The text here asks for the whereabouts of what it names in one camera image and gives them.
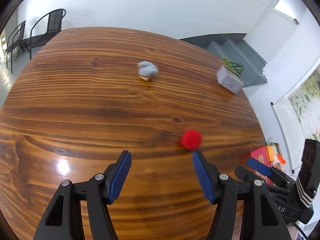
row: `chair seat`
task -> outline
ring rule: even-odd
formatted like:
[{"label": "chair seat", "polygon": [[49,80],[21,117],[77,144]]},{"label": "chair seat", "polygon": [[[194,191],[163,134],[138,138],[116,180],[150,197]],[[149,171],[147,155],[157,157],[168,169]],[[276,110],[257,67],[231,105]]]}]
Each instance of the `chair seat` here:
[{"label": "chair seat", "polygon": [[15,47],[17,47],[22,41],[17,40],[15,41],[11,46],[7,47],[5,50],[6,53],[9,53],[11,50],[13,50]]},{"label": "chair seat", "polygon": [[51,40],[57,34],[58,34],[57,32],[45,33],[39,39],[37,39],[36,41],[33,41],[30,47],[34,48],[34,47],[45,45],[48,43],[49,40]]}]

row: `red yarn ball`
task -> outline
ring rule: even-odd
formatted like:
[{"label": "red yarn ball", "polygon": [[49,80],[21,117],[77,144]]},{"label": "red yarn ball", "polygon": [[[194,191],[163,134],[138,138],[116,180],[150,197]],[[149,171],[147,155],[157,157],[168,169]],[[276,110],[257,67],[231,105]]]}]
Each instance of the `red yarn ball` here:
[{"label": "red yarn ball", "polygon": [[195,150],[199,147],[202,137],[197,130],[186,130],[181,137],[181,144],[188,150]]}]

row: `black cable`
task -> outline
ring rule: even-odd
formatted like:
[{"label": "black cable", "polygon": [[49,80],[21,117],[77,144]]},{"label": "black cable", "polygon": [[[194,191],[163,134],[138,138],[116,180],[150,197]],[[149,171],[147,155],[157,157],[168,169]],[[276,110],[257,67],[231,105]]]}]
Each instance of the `black cable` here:
[{"label": "black cable", "polygon": [[299,232],[302,234],[302,236],[305,239],[308,239],[307,235],[302,231],[302,229],[296,223],[293,223],[293,226],[299,230]]}]

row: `floral painting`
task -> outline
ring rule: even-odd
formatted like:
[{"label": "floral painting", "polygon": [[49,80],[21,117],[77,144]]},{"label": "floral painting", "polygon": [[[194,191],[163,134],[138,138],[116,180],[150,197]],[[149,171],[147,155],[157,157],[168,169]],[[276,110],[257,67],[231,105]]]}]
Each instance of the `floral painting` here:
[{"label": "floral painting", "polygon": [[311,76],[289,96],[304,137],[320,141],[320,65]]}]

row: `gray floor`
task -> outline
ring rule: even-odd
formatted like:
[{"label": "gray floor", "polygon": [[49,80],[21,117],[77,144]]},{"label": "gray floor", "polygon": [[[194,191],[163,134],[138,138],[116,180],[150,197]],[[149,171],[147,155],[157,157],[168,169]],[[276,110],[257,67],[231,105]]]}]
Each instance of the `gray floor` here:
[{"label": "gray floor", "polygon": [[[41,47],[33,48],[32,55],[36,54]],[[19,74],[30,61],[28,51],[20,51],[19,56],[12,62],[13,74],[11,74],[11,63],[8,60],[8,68],[6,68],[6,61],[1,60],[0,62],[0,109],[12,88],[14,82],[17,80]]]}]

